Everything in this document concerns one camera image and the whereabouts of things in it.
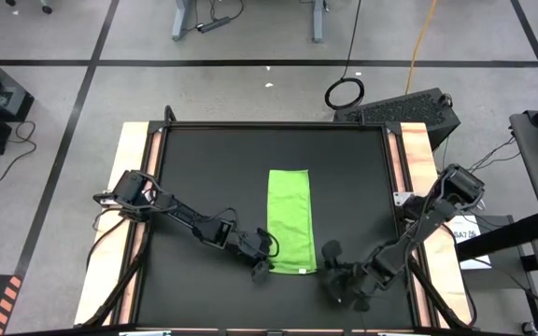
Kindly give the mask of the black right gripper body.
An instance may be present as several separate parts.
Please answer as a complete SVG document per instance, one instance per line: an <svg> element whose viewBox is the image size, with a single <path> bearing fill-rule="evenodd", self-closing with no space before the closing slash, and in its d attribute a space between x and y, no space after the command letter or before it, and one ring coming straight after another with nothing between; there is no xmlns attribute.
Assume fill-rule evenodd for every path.
<svg viewBox="0 0 538 336"><path fill-rule="evenodd" d="M337 304L368 304L375 288L364 290L369 273L361 262L325 261L321 268L321 288Z"/></svg>

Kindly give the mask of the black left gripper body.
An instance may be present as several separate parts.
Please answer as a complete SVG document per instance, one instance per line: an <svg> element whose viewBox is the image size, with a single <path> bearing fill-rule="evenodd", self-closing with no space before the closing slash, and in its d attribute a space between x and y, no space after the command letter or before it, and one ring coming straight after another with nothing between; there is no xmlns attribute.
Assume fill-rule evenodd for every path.
<svg viewBox="0 0 538 336"><path fill-rule="evenodd" d="M232 254L246 264L257 264L261 260L267 260L269 253L259 250L260 239L256 232L236 231L232 234Z"/></svg>

